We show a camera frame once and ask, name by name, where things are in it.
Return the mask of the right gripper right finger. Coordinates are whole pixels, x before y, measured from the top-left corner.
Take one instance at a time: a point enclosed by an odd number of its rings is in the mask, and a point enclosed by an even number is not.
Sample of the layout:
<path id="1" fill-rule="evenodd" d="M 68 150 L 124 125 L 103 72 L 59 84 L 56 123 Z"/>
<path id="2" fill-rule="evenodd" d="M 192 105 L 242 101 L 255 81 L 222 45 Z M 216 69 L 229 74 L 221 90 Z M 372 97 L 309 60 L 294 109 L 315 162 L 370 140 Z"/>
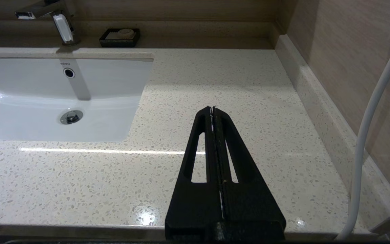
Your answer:
<path id="1" fill-rule="evenodd" d="M 286 220 L 232 119 L 213 108 L 222 221 L 217 239 L 284 239 Z"/>

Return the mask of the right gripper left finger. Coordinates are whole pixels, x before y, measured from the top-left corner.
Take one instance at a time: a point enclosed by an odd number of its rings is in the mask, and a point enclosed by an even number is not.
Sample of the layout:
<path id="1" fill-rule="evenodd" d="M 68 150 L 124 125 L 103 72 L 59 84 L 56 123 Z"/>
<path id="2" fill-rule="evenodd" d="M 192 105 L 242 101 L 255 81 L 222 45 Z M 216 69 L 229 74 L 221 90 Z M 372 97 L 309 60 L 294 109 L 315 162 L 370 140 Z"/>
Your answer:
<path id="1" fill-rule="evenodd" d="M 222 220 L 218 156 L 212 128 L 213 110 L 195 116 L 178 178 L 165 219 L 166 239 L 214 239 Z M 204 133 L 206 182 L 192 182 L 200 134 Z"/>

